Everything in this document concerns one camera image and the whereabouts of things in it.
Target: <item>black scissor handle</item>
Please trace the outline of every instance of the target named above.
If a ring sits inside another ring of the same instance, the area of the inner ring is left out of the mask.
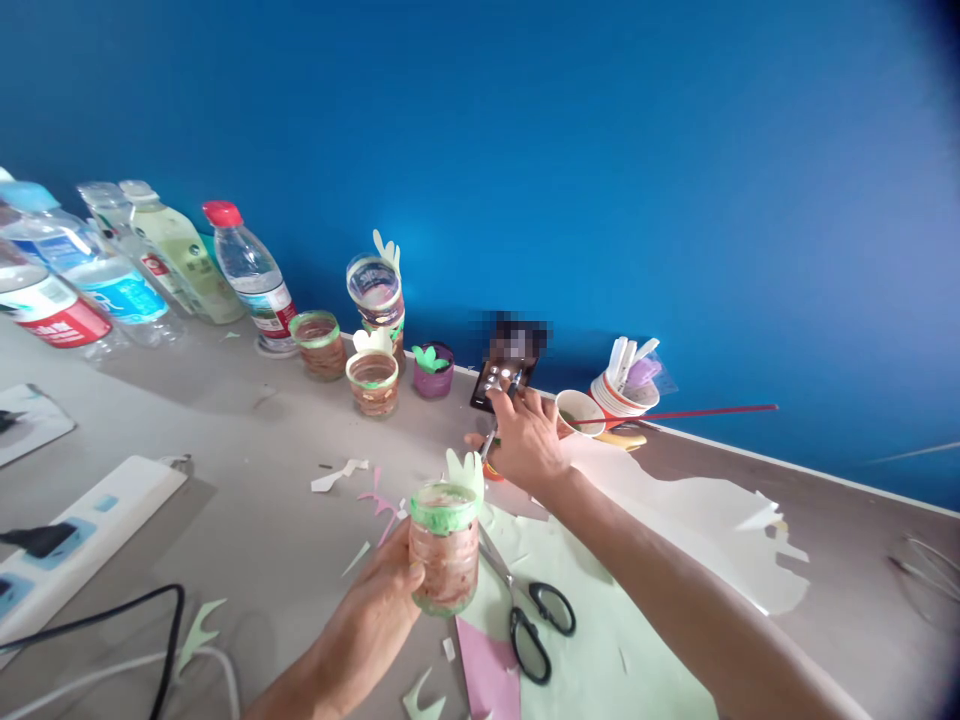
[[[553,585],[547,585],[547,583],[533,582],[530,583],[530,599],[533,600],[533,604],[537,606],[537,610],[540,611],[540,617],[546,620],[548,623],[553,625],[557,632],[565,637],[570,637],[577,631],[577,616],[573,614],[573,608],[570,606],[570,601],[567,600],[566,596],[557,590]],[[560,600],[567,608],[567,613],[570,615],[570,627],[562,627],[557,619],[553,616],[553,613],[550,612],[550,608],[546,606],[543,602],[541,596],[544,593],[553,595]]]
[[[527,631],[527,635],[530,636],[530,640],[537,648],[537,652],[539,652],[540,657],[543,658],[543,675],[534,675],[527,666],[523,664],[523,656],[520,654],[520,646],[517,643],[517,635],[520,632],[521,626]],[[517,662],[520,663],[520,669],[523,670],[524,675],[537,685],[546,685],[550,682],[553,667],[550,665],[550,657],[547,655],[546,648],[544,648],[543,643],[540,642],[540,634],[537,632],[537,626],[530,622],[527,614],[518,607],[510,608],[510,643],[513,645],[513,654],[517,656]]]

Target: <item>red bottle cap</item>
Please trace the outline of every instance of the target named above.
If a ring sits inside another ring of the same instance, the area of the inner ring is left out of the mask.
[[[203,204],[203,214],[214,227],[239,227],[243,225],[240,211],[233,203],[223,200],[211,200]]]

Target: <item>white bottle cap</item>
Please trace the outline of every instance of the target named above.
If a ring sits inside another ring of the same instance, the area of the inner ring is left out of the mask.
[[[120,189],[123,190],[123,194],[126,195],[131,202],[149,202],[160,199],[160,196],[153,191],[153,188],[143,180],[121,180]]]

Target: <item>purple cup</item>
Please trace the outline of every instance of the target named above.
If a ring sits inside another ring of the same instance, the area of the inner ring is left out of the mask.
[[[438,373],[428,373],[420,368],[420,363],[414,362],[413,386],[421,397],[446,397],[450,394],[450,387],[453,385],[453,350],[440,342],[424,343],[420,347],[424,350],[428,347],[436,349],[437,357],[441,360],[449,360],[450,364]]]

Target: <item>pink paper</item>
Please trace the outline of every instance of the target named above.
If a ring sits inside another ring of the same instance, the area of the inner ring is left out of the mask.
[[[387,523],[387,527],[384,528],[383,530],[383,535],[380,536],[380,542],[377,543],[377,547],[380,547],[381,545],[383,545],[383,541],[387,539],[387,535],[390,534],[390,528],[393,527],[393,523],[395,523],[397,520],[397,513],[400,512],[399,510],[397,510],[396,507],[394,507],[390,503],[390,501],[388,501],[382,495],[377,493],[377,490],[379,489],[380,489],[380,468],[375,467],[373,469],[373,492],[361,493],[360,495],[357,495],[357,500],[366,500],[368,498],[371,500],[376,500],[377,509],[373,511],[374,517],[382,513],[384,510],[389,510],[390,512],[393,513],[393,517],[390,518],[390,522]]]
[[[520,720],[520,670],[509,642],[493,640],[457,618],[460,657],[467,679],[470,716]]]

